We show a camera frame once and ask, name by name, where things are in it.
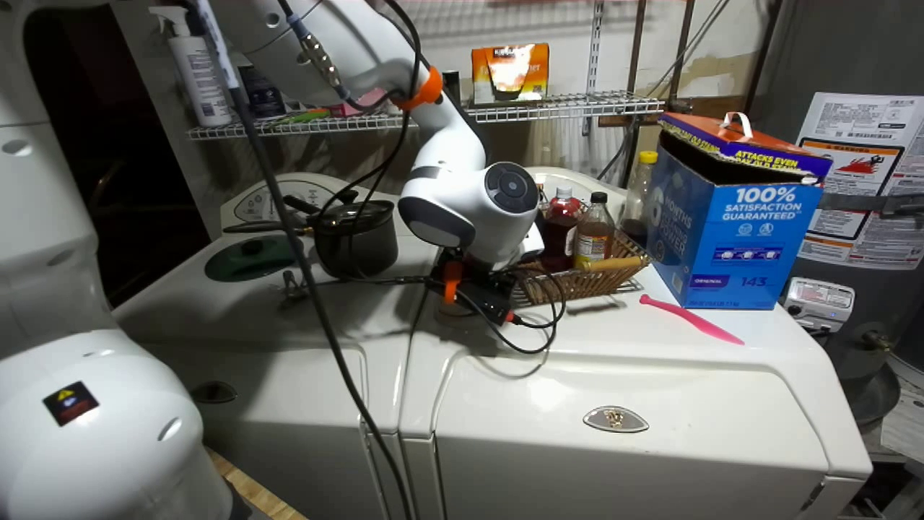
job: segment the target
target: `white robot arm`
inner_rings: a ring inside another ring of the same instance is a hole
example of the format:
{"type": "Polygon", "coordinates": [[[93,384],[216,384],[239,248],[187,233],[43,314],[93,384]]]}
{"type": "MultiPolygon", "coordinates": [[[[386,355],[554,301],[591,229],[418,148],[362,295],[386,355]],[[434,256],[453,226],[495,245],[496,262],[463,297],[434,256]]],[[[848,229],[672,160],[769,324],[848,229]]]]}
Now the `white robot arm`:
{"type": "Polygon", "coordinates": [[[510,161],[484,168],[483,141],[443,96],[443,74],[368,0],[213,2],[213,14],[287,96],[329,108],[382,90],[431,132],[398,199],[415,236],[489,268],[535,248],[541,194],[531,176],[510,161]]]}

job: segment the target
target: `wall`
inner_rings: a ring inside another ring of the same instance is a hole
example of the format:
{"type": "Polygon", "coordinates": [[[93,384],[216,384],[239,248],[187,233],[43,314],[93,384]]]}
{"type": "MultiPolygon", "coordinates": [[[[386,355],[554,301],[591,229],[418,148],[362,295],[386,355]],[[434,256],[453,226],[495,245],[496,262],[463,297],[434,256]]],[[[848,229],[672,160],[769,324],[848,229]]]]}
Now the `wall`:
{"type": "MultiPolygon", "coordinates": [[[[199,210],[213,213],[219,199],[258,178],[248,151],[238,141],[187,145],[186,109],[175,70],[167,48],[155,44],[155,22],[139,0],[116,0],[116,14],[126,28],[126,41],[139,60],[141,79],[152,93],[161,121],[170,132],[174,152],[186,165],[199,210]]],[[[763,37],[772,0],[700,0],[689,37],[717,5],[724,12],[714,28],[689,53],[678,96],[739,96],[746,93],[750,59],[763,37]]],[[[440,70],[460,70],[463,93],[467,93],[467,48],[495,44],[551,44],[551,90],[586,93],[591,0],[404,0],[402,2],[424,34],[424,53],[440,70]]],[[[635,28],[635,0],[603,0],[603,31],[594,90],[626,90],[630,53],[635,28]]],[[[663,96],[653,90],[675,60],[685,0],[650,0],[642,41],[635,96],[663,96]]],[[[522,165],[561,165],[597,173],[622,145],[625,131],[588,126],[573,121],[502,124],[484,126],[483,138],[492,160],[515,160],[522,165]]],[[[316,135],[316,138],[266,138],[279,170],[317,168],[355,176],[382,161],[382,141],[391,132],[316,135]]],[[[394,189],[412,151],[402,152],[394,189]]]]}

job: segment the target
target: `white washing machine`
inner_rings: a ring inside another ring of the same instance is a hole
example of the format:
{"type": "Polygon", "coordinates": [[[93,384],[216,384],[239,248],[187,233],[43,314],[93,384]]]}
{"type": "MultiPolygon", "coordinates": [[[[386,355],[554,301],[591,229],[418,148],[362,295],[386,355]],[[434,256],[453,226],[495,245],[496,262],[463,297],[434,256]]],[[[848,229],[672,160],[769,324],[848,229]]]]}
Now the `white washing machine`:
{"type": "MultiPolygon", "coordinates": [[[[266,210],[258,189],[226,204],[226,222],[258,220],[255,207],[266,210]]],[[[402,516],[313,307],[284,301],[279,272],[204,278],[243,241],[255,233],[226,233],[144,290],[118,308],[122,326],[194,389],[209,440],[313,520],[402,516]]],[[[398,251],[382,280],[437,256],[404,226],[398,251]]],[[[741,346],[718,342],[639,304],[672,301],[653,268],[635,280],[642,293],[573,304],[551,353],[531,358],[421,285],[323,278],[415,516],[837,516],[873,464],[827,353],[783,308],[697,313],[741,346]]]]}

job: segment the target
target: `blue box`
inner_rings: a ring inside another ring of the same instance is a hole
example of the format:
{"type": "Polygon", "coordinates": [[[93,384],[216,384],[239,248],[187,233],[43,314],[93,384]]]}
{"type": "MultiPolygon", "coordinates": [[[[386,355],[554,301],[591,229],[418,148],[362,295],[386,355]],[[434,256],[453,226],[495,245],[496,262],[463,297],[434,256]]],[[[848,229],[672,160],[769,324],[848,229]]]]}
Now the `blue box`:
{"type": "Polygon", "coordinates": [[[689,308],[772,308],[830,168],[830,160],[763,132],[661,115],[648,248],[675,301],[689,308]]]}

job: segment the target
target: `label sticker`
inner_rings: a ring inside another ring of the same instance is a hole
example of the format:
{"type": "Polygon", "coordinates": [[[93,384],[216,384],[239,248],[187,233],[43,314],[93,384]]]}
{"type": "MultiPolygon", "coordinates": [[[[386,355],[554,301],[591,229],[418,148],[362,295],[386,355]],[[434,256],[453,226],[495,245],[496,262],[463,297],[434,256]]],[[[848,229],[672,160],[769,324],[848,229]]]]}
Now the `label sticker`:
{"type": "Polygon", "coordinates": [[[57,392],[47,395],[43,402],[60,427],[98,407],[95,395],[83,388],[83,381],[72,381],[57,392]]]}

